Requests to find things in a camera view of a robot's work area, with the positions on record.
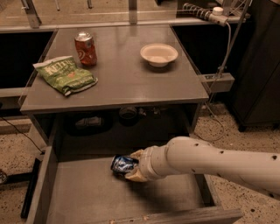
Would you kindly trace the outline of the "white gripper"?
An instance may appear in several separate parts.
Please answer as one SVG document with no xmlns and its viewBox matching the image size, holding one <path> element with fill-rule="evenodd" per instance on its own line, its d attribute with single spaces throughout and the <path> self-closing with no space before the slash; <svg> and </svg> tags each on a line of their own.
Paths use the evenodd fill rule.
<svg viewBox="0 0 280 224">
<path fill-rule="evenodd" d="M 175 170 L 167 162 L 165 146 L 151 146 L 145 150 L 137 150 L 129 155 L 139 160 L 139 169 L 134 169 L 124 177 L 134 182 L 147 182 L 148 180 L 163 179 L 173 175 Z"/>
</svg>

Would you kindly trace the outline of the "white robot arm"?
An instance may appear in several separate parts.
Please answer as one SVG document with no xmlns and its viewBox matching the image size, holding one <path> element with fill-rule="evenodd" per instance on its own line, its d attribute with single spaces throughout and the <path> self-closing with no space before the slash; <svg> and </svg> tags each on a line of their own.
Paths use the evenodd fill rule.
<svg viewBox="0 0 280 224">
<path fill-rule="evenodd" d="M 280 197 L 280 155 L 245 150 L 223 150 L 189 136 L 177 136 L 163 146 L 130 155 L 138 165 L 125 178 L 135 182 L 171 175 L 213 175 L 274 199 Z"/>
</svg>

